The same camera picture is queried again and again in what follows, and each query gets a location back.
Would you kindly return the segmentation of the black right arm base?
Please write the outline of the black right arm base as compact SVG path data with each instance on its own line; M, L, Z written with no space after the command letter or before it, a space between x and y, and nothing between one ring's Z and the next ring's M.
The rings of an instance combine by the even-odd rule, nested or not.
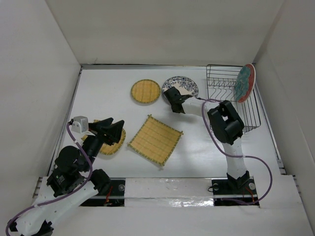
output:
M214 206L241 206L234 200L239 200L245 203L252 203L258 200L254 179L251 177L239 189L233 189L228 184L227 178L215 178L211 180L211 185L208 191L213 194Z

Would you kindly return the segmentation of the blue and white floral plate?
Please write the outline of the blue and white floral plate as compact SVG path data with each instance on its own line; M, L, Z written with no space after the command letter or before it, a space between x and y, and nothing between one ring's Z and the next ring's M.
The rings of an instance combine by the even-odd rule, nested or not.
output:
M193 97L198 97L199 89L194 80L185 76L174 76L167 79L162 85L162 95L166 99L164 92L175 87L181 95L191 95Z

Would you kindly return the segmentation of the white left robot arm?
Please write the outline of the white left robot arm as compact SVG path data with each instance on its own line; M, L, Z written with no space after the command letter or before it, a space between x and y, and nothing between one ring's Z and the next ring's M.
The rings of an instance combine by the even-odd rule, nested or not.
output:
M55 169L47 178L32 206L17 213L5 228L6 235L50 236L57 223L76 207L88 202L97 205L100 196L106 206L121 206L124 202L125 180L112 180L93 163L104 144L118 144L123 137L124 121L113 118L88 121L87 117L71 119L66 129L74 142L62 148L55 160Z

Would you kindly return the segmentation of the red and teal floral plate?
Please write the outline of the red and teal floral plate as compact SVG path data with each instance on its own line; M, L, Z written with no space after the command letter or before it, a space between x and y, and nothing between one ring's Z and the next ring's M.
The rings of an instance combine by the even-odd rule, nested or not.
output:
M234 98L238 103L243 103L250 97L255 81L256 71L254 65L244 65L238 73L234 84Z

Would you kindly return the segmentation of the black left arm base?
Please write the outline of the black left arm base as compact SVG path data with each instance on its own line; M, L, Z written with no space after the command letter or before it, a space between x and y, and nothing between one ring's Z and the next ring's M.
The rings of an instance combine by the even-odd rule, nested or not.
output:
M123 207L125 205L125 178L114 178L105 194L98 194L83 202L81 207Z

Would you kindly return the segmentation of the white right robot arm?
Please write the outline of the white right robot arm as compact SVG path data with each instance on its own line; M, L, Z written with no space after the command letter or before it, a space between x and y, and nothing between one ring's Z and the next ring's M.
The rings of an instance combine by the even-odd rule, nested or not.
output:
M244 123L230 101L210 101L192 95L182 95L175 87L164 93L174 113L196 115L203 118L211 137L223 146L227 161L227 187L239 193L249 180L249 171L244 162L241 137Z

